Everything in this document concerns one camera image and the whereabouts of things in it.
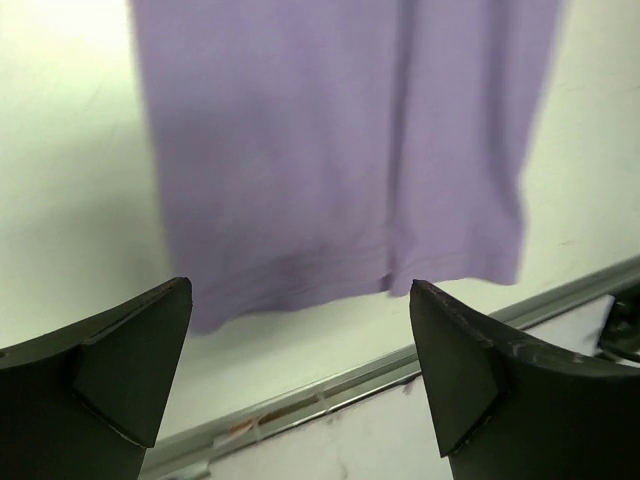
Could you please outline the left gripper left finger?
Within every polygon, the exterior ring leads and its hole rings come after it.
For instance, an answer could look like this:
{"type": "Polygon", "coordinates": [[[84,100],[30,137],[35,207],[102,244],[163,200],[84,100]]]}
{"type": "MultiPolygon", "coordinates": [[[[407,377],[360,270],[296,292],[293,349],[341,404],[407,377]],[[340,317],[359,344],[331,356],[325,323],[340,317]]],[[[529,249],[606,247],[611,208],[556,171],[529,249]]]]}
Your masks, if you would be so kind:
{"type": "Polygon", "coordinates": [[[178,277],[2,349],[2,478],[138,478],[191,311],[191,282],[178,277]]]}

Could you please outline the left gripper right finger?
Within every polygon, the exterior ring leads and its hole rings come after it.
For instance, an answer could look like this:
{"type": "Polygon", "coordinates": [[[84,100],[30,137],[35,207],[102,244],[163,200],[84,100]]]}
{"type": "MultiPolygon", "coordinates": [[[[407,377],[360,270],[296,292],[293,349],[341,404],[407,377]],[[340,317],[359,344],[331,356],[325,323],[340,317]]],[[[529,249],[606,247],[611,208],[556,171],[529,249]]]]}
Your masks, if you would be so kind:
{"type": "Polygon", "coordinates": [[[410,319],[456,479],[635,479],[639,372],[547,343],[426,281],[410,319]]]}

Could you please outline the purple t-shirt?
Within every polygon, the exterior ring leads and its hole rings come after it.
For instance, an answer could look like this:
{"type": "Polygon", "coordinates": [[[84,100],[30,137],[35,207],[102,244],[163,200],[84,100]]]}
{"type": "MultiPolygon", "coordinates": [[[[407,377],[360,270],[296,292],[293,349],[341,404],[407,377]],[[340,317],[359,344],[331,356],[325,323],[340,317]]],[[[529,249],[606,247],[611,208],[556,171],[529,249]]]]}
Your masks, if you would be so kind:
{"type": "Polygon", "coordinates": [[[135,1],[191,328],[511,285],[558,1],[135,1]]]}

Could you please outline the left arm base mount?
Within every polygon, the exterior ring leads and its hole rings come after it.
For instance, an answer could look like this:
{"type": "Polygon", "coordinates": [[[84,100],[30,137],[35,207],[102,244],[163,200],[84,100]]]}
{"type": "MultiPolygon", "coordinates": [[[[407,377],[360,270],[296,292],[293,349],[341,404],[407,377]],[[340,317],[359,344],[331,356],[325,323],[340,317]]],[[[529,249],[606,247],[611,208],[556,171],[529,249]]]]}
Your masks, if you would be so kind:
{"type": "Polygon", "coordinates": [[[597,346],[611,359],[639,364],[638,294],[615,298],[597,346]]]}

